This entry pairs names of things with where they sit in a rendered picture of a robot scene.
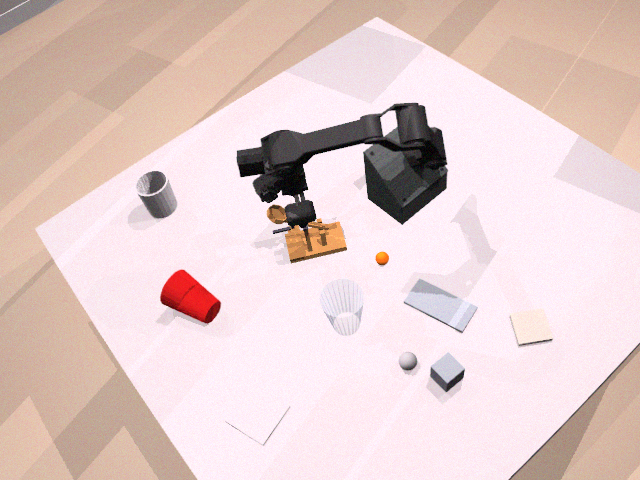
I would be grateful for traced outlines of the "grey ball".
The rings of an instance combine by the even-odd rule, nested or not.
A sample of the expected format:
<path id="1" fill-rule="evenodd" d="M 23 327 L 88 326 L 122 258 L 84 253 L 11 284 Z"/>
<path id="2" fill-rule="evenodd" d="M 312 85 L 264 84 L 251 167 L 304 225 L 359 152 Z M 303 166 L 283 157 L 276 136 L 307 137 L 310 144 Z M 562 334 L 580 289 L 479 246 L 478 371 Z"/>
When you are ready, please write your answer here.
<path id="1" fill-rule="evenodd" d="M 417 357 L 411 352 L 404 352 L 400 355 L 398 359 L 399 366 L 401 369 L 412 370 L 417 365 Z"/>

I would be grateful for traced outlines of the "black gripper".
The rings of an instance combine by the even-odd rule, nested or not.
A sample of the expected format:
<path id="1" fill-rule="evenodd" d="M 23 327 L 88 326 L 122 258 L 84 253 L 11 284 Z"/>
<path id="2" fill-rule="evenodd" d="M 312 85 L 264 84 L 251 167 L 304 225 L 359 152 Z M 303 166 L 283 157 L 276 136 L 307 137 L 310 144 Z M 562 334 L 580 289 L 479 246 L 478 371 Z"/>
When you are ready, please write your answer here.
<path id="1" fill-rule="evenodd" d="M 303 191 L 308 190 L 306 182 L 306 175 L 304 167 L 301 170 L 291 176 L 278 176 L 279 184 L 283 183 L 285 190 L 282 192 L 282 196 L 293 196 L 295 203 L 288 204 L 285 209 L 285 214 L 289 226 L 299 225 L 301 228 L 305 228 L 309 222 L 313 222 L 317 219 L 314 209 L 313 201 L 306 200 Z M 300 199 L 299 199 L 300 195 Z"/>

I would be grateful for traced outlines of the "clear plastic cup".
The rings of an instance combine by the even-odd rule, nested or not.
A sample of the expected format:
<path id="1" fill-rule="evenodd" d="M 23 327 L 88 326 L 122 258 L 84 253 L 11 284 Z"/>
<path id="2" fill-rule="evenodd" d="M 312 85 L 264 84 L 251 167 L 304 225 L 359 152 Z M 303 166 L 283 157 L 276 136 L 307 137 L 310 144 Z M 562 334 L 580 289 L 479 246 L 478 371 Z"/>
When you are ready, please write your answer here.
<path id="1" fill-rule="evenodd" d="M 354 280 L 338 278 L 321 290 L 319 303 L 337 334 L 349 337 L 360 328 L 364 291 Z"/>

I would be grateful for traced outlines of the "orange ball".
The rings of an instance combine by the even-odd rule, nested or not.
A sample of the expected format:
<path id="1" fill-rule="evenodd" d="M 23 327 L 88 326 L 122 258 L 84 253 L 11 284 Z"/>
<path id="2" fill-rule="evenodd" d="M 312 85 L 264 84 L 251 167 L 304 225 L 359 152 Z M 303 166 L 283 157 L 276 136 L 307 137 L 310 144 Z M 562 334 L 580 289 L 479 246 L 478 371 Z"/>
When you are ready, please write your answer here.
<path id="1" fill-rule="evenodd" d="M 386 265 L 388 263 L 388 261 L 389 261 L 389 256 L 388 256 L 388 254 L 386 252 L 379 252 L 376 255 L 376 262 L 379 265 Z"/>

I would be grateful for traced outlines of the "red cylinder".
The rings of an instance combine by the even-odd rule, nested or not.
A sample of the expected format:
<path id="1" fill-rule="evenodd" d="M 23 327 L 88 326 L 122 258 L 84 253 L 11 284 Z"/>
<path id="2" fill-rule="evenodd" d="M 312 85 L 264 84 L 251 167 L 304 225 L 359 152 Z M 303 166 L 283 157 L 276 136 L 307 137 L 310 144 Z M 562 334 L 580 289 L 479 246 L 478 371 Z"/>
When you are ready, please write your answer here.
<path id="1" fill-rule="evenodd" d="M 166 281 L 160 294 L 160 302 L 204 323 L 210 323 L 222 305 L 184 270 L 179 270 Z"/>

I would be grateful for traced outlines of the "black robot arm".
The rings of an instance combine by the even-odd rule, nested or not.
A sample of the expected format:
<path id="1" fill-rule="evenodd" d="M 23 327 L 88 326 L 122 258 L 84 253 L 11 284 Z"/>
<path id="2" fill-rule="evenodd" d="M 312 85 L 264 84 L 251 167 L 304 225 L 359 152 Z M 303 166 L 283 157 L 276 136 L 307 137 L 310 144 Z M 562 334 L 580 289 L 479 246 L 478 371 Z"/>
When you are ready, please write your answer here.
<path id="1" fill-rule="evenodd" d="M 381 126 L 380 117 L 394 110 L 400 144 L 384 137 Z M 313 155 L 353 145 L 379 144 L 393 152 L 402 151 L 415 172 L 448 165 L 442 130 L 429 126 L 426 109 L 419 103 L 394 104 L 381 113 L 305 134 L 278 130 L 261 138 L 260 144 L 238 150 L 236 158 L 240 177 L 261 174 L 252 185 L 261 202 L 266 203 L 277 199 L 281 190 L 286 191 L 278 176 L 298 173 Z"/>

